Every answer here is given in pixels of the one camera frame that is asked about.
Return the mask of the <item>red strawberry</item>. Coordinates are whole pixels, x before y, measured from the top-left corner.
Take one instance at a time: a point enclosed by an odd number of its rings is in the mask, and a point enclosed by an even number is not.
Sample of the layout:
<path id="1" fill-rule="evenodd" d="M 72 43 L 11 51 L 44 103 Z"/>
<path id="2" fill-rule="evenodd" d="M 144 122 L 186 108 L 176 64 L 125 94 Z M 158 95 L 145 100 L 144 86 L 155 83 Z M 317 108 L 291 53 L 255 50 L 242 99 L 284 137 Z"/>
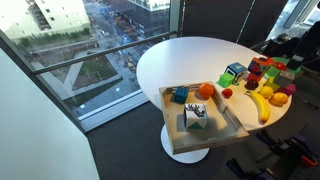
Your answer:
<path id="1" fill-rule="evenodd" d="M 224 98 L 230 98 L 233 95 L 233 91 L 230 88 L 226 88 L 222 91 Z"/>

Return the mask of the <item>orange peach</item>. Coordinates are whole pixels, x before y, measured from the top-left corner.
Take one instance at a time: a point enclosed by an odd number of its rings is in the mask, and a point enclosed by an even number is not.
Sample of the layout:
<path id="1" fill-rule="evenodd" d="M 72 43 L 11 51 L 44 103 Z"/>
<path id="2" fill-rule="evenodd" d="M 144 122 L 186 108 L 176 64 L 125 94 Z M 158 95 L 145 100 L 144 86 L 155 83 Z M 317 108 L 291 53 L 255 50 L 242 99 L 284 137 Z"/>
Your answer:
<path id="1" fill-rule="evenodd" d="M 208 99 L 215 92 L 213 86 L 209 83 L 202 83 L 198 88 L 198 93 L 201 97 Z"/>

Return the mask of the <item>wooden tray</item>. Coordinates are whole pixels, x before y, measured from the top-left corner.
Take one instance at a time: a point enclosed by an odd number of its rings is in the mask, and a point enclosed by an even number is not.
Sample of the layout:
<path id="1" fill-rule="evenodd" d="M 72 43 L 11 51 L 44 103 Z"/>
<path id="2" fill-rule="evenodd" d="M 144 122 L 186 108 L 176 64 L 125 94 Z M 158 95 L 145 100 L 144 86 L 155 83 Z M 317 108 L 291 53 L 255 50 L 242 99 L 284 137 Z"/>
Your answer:
<path id="1" fill-rule="evenodd" d="M 184 85 L 184 88 L 189 89 L 184 104 L 174 101 L 177 86 L 159 89 L 170 153 L 175 155 L 227 145 L 248 136 L 248 132 L 218 91 L 205 99 L 198 93 L 199 84 Z M 208 122 L 205 129 L 185 127 L 184 107 L 188 103 L 206 105 Z"/>

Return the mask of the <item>blue plastic cube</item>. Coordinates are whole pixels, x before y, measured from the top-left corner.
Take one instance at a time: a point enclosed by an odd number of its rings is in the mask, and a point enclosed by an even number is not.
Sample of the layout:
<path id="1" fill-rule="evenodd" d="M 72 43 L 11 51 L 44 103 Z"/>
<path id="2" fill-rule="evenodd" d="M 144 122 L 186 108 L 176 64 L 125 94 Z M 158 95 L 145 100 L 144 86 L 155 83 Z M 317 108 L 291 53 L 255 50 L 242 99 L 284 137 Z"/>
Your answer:
<path id="1" fill-rule="evenodd" d="M 184 104 L 188 97 L 189 90 L 184 87 L 178 87 L 174 93 L 174 101 L 180 104 Z"/>

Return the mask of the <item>white round table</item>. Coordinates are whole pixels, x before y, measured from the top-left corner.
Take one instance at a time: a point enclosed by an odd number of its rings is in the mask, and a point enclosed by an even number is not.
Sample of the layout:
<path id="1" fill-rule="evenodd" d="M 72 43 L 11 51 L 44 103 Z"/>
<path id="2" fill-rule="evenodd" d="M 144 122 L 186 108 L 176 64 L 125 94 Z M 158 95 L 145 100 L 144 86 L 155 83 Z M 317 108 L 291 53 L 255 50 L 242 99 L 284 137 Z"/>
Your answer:
<path id="1" fill-rule="evenodd" d="M 151 47 L 140 58 L 137 81 L 148 99 L 162 111 L 159 89 L 184 87 L 209 83 L 222 96 L 223 88 L 217 84 L 226 67 L 234 62 L 247 66 L 258 54 L 233 42 L 207 37 L 181 37 L 163 41 Z M 233 95 L 226 99 L 227 105 L 238 117 L 246 131 L 265 128 L 280 120 L 290 105 L 270 106 L 270 118 L 263 124 L 253 100 L 246 95 L 245 83 L 231 85 Z M 211 148 L 173 155 L 169 152 L 167 129 L 161 130 L 161 143 L 169 157 L 185 164 L 201 161 Z"/>

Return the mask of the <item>green plastic cube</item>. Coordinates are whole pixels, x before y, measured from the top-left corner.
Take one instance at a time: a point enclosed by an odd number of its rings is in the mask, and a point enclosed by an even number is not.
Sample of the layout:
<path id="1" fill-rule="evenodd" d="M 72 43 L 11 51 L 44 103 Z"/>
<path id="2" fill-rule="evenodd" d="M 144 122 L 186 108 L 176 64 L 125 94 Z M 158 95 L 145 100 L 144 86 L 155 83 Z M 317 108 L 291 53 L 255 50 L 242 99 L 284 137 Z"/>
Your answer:
<path id="1" fill-rule="evenodd" d="M 223 88 L 226 88 L 232 84 L 234 76 L 229 73 L 224 73 L 220 76 L 217 84 Z"/>

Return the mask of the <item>dark purple plum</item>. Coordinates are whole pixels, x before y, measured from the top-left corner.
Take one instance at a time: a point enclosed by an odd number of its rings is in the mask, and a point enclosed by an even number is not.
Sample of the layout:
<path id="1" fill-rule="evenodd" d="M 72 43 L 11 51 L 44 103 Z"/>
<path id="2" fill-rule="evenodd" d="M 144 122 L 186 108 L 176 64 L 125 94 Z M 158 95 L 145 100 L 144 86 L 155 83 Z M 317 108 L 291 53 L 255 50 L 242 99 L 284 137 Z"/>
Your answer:
<path id="1" fill-rule="evenodd" d="M 249 80 L 245 85 L 247 90 L 255 90 L 259 86 L 259 82 L 256 80 Z"/>

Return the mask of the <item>red and blue fabric cube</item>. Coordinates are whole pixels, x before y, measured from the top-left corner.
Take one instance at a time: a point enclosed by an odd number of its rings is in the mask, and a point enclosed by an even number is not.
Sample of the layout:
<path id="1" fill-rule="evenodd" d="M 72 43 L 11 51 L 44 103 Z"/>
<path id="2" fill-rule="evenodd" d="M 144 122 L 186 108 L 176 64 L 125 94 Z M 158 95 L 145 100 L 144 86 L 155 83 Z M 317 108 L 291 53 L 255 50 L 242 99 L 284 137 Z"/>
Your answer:
<path id="1" fill-rule="evenodd" d="M 269 57 L 254 57 L 248 66 L 249 75 L 247 79 L 260 81 L 273 63 L 274 60 Z"/>

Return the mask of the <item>yellow banana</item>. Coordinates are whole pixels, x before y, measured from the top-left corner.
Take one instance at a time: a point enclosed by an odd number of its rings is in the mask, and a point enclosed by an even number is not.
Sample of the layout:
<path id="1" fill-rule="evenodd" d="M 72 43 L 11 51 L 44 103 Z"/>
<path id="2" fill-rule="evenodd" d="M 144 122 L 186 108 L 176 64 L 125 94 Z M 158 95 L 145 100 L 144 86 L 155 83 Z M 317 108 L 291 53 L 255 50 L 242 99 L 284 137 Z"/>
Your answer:
<path id="1" fill-rule="evenodd" d="M 248 95 L 256 104 L 259 121 L 265 124 L 270 117 L 270 109 L 267 100 L 261 94 L 253 91 L 247 91 L 246 95 Z"/>

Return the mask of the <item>yellow lemon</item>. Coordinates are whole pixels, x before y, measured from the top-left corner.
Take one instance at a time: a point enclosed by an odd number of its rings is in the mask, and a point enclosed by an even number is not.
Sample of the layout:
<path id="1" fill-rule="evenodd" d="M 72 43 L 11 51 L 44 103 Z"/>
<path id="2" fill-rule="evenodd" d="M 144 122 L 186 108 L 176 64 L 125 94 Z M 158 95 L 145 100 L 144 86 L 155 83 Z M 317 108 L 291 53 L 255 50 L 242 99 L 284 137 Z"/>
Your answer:
<path id="1" fill-rule="evenodd" d="M 273 95 L 273 89 L 270 86 L 263 86 L 260 89 L 259 94 L 262 95 L 265 99 L 268 99 Z"/>

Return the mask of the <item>yellow block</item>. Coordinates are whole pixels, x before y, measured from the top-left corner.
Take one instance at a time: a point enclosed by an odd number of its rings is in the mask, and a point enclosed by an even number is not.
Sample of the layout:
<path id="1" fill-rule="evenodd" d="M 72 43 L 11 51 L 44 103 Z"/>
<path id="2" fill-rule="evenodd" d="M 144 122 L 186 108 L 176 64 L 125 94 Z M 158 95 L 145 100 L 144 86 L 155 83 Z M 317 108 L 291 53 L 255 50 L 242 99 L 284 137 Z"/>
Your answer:
<path id="1" fill-rule="evenodd" d="M 273 92 L 276 92 L 280 86 L 274 83 L 274 78 L 273 77 L 269 77 L 266 82 L 264 83 L 265 86 L 269 86 L 273 89 Z"/>

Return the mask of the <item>green block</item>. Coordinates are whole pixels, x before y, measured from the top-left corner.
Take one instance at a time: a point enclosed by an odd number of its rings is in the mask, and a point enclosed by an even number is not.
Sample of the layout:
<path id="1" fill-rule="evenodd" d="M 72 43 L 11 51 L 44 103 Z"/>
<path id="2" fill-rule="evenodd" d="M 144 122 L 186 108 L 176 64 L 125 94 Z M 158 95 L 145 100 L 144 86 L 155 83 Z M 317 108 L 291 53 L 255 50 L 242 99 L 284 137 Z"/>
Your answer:
<path id="1" fill-rule="evenodd" d="M 266 74 L 269 77 L 277 77 L 280 73 L 280 70 L 275 68 L 274 66 L 270 66 L 269 69 L 267 70 Z"/>

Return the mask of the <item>yellow orange fruit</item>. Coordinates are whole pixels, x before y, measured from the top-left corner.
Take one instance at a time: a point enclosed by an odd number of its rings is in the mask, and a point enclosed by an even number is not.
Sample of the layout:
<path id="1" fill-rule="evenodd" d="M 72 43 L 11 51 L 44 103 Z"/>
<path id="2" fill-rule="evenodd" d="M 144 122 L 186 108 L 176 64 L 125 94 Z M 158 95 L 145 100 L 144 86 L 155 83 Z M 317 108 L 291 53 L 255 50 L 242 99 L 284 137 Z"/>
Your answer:
<path id="1" fill-rule="evenodd" d="M 273 106 L 282 107 L 288 102 L 288 96 L 284 93 L 274 93 L 269 99 L 269 103 Z"/>

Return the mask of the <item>red tomato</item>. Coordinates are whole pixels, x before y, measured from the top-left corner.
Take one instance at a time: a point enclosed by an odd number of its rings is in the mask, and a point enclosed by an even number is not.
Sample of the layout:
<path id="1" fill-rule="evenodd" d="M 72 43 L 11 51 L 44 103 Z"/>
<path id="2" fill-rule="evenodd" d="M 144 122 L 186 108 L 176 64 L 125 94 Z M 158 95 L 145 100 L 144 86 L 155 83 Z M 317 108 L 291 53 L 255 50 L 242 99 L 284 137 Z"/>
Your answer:
<path id="1" fill-rule="evenodd" d="M 275 62 L 273 63 L 273 67 L 275 67 L 278 70 L 286 70 L 286 65 L 282 62 Z"/>

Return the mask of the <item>grey cube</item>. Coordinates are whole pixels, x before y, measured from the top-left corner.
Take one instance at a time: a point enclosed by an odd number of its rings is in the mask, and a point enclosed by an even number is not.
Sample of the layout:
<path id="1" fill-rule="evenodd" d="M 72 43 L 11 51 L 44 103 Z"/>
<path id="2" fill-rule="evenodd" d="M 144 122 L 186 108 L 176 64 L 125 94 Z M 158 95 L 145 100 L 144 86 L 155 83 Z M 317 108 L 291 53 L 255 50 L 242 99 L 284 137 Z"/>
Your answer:
<path id="1" fill-rule="evenodd" d="M 294 79 L 295 75 L 293 73 L 288 71 L 281 71 L 274 79 L 274 83 L 281 87 L 287 87 Z"/>

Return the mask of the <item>window handrail bar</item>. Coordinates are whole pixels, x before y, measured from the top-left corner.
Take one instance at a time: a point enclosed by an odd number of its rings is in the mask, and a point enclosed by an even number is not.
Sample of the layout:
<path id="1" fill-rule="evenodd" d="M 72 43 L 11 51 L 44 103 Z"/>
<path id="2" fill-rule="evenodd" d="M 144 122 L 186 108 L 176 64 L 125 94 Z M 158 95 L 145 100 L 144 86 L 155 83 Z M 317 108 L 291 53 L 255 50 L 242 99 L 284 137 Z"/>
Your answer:
<path id="1" fill-rule="evenodd" d="M 171 36 L 171 35 L 176 35 L 176 34 L 177 34 L 177 31 L 169 31 L 169 32 L 162 33 L 160 35 L 149 37 L 149 38 L 146 38 L 146 39 L 143 39 L 143 40 L 127 43 L 127 44 L 119 46 L 119 47 L 115 47 L 115 48 L 99 51 L 97 53 L 92 53 L 92 54 L 89 54 L 89 55 L 85 55 L 85 56 L 80 57 L 80 58 L 74 58 L 74 59 L 71 59 L 71 60 L 68 60 L 68 61 L 65 61 L 65 62 L 62 62 L 62 63 L 57 63 L 57 64 L 54 64 L 54 65 L 51 65 L 51 66 L 47 66 L 45 68 L 32 70 L 31 72 L 32 72 L 33 75 L 39 75 L 39 74 L 46 73 L 46 72 L 49 72 L 49 71 L 52 71 L 52 70 L 56 70 L 56 69 L 59 69 L 59 68 L 65 67 L 65 66 L 69 66 L 69 65 L 73 65 L 73 64 L 76 64 L 76 63 L 79 63 L 79 62 L 83 62 L 83 61 L 86 61 L 86 60 L 89 60 L 89 59 L 92 59 L 92 58 L 95 58 L 95 57 L 98 57 L 98 56 L 103 56 L 103 55 L 106 55 L 106 54 L 110 54 L 110 53 L 116 52 L 118 50 L 127 49 L 127 48 L 130 48 L 130 47 L 133 47 L 133 46 L 137 46 L 137 45 L 140 45 L 140 44 L 144 44 L 144 43 L 151 42 L 151 41 L 154 41 L 154 40 L 166 37 L 166 36 Z"/>

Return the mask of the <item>green plate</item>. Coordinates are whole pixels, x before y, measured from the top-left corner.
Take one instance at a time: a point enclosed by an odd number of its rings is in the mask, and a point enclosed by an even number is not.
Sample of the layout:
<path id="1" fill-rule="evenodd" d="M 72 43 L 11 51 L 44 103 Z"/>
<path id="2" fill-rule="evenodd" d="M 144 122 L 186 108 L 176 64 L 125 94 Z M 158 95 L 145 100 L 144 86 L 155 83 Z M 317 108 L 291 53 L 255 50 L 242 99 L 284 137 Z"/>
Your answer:
<path id="1" fill-rule="evenodd" d="M 271 57 L 274 61 L 276 62 L 281 62 L 281 63 L 284 63 L 285 65 L 288 64 L 289 60 L 286 59 L 286 58 L 282 58 L 282 57 Z M 301 68 L 298 67 L 297 69 L 293 70 L 293 69 L 290 69 L 290 68 L 287 68 L 287 70 L 295 75 L 298 75 L 301 73 Z"/>

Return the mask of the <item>magenta block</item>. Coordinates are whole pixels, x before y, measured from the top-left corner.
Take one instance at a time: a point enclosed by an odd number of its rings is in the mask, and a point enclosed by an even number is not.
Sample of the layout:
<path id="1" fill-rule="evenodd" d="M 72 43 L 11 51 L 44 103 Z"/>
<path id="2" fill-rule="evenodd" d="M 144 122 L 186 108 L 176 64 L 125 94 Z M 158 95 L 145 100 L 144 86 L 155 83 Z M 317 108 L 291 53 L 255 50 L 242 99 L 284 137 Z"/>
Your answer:
<path id="1" fill-rule="evenodd" d="M 288 97 L 290 97 L 292 94 L 294 94 L 296 91 L 296 86 L 294 84 L 289 84 L 287 87 L 280 87 L 278 89 L 278 92 L 286 94 Z"/>

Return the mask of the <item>blue and orange clamp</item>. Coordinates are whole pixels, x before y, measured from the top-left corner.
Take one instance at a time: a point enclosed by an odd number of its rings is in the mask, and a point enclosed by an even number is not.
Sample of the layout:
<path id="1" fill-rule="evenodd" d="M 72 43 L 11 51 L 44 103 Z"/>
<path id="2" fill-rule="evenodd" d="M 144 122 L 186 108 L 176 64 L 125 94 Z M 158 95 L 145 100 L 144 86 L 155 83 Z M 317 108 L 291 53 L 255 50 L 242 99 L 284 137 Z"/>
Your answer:
<path id="1" fill-rule="evenodd" d="M 309 148 L 305 142 L 305 138 L 301 135 L 293 135 L 285 140 L 275 140 L 266 129 L 263 129 L 256 133 L 256 137 L 268 146 L 269 153 L 259 157 L 256 162 L 260 163 L 273 155 L 282 156 L 285 153 L 292 151 L 297 154 L 298 157 L 307 166 L 317 166 L 318 160 L 316 159 L 315 153 Z"/>

